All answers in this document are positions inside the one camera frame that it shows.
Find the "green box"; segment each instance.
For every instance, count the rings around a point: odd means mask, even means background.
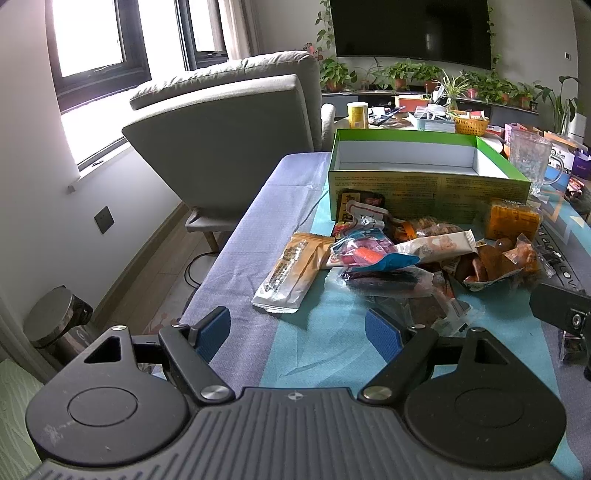
[[[474,135],[412,130],[340,129],[329,170],[330,215],[343,189],[386,197],[396,218],[433,215],[471,223],[491,198],[525,203],[531,182]]]

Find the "black cable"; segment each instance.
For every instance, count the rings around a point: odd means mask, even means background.
[[[193,258],[189,264],[187,265],[187,268],[185,268],[184,271],[184,280],[187,283],[187,285],[189,287],[193,287],[195,289],[199,288],[201,286],[201,284],[196,281],[192,276],[191,276],[191,266],[197,261],[199,260],[201,257],[206,257],[207,255],[219,255],[219,252],[205,252],[204,254],[199,254],[198,256],[196,256],[195,258]]]

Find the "sofa armrest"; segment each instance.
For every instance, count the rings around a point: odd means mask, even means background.
[[[329,103],[325,103],[320,110],[320,118],[322,119],[322,145],[320,151],[322,152],[332,152],[335,135],[335,113],[335,106]]]

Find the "baseboard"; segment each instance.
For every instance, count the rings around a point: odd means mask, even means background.
[[[168,234],[178,225],[179,221],[189,211],[184,203],[180,203],[173,212],[160,225],[139,252],[133,257],[131,262],[125,267],[122,274],[109,289],[104,298],[95,308],[91,322],[100,331],[113,315],[115,308],[121,302],[134,280],[145,267],[146,263],[152,258],[154,252],[164,242]]]

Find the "snack package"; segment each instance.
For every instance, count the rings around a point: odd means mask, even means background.
[[[251,303],[271,313],[297,312],[334,241],[330,236],[294,233]]]
[[[478,247],[478,258],[470,259],[473,273],[461,280],[463,284],[472,291],[480,291],[498,281],[517,275],[522,269],[507,258],[506,253],[492,245]]]
[[[457,225],[439,222],[435,217],[426,216],[416,220],[400,221],[396,230],[395,239],[399,242],[408,242],[415,238],[445,235],[461,231],[463,231],[463,228]]]
[[[491,240],[509,238],[513,242],[523,233],[533,240],[540,227],[540,211],[529,205],[509,200],[491,200],[485,214],[485,237]]]
[[[355,230],[330,249],[327,267],[356,267],[356,271],[394,271],[419,262],[413,255],[399,253],[379,228]]]
[[[398,244],[395,251],[419,257],[419,263],[433,263],[476,252],[476,240],[472,230],[447,235],[416,238]]]
[[[503,255],[517,265],[518,268],[522,268],[525,273],[537,273],[540,269],[538,254],[523,233],[517,237],[515,248],[503,253]]]
[[[326,276],[324,288],[346,290],[366,297],[428,297],[433,293],[433,274],[418,267],[405,267],[394,272],[353,272],[347,268],[333,268]]]
[[[347,204],[354,200],[359,203],[365,203],[374,207],[383,207],[386,202],[384,195],[375,192],[363,192],[352,189],[344,189],[339,198],[339,210],[337,212],[337,222],[350,222],[353,220],[350,213],[347,212]]]

